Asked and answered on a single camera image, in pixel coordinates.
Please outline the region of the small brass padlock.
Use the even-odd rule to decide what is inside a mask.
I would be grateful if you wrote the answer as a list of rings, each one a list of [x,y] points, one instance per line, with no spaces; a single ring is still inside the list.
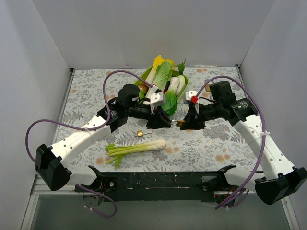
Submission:
[[[183,126],[185,123],[185,120],[171,120],[171,125],[175,125],[177,127]]]

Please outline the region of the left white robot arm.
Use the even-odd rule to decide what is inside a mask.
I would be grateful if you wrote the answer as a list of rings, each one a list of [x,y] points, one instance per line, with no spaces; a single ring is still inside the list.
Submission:
[[[147,120],[147,128],[170,128],[170,119],[162,110],[165,95],[156,90],[147,104],[139,101],[140,89],[134,84],[126,84],[117,97],[86,123],[81,131],[76,131],[63,140],[36,150],[35,170],[51,191],[57,191],[67,184],[82,184],[96,192],[102,186],[102,175],[93,166],[73,168],[70,163],[80,153],[96,141],[110,135],[126,124],[129,117]]]

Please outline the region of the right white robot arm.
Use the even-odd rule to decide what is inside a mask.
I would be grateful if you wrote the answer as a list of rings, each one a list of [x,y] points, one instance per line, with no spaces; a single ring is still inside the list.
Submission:
[[[267,205],[295,193],[307,179],[305,168],[295,167],[280,151],[263,127],[260,113],[247,98],[238,100],[227,81],[210,86],[213,101],[208,105],[199,103],[197,91],[185,93],[184,103],[189,109],[180,130],[201,130],[207,121],[222,118],[243,137],[254,155],[260,160],[263,172],[251,174],[235,165],[225,166],[207,185],[228,190],[242,186],[255,192]]]

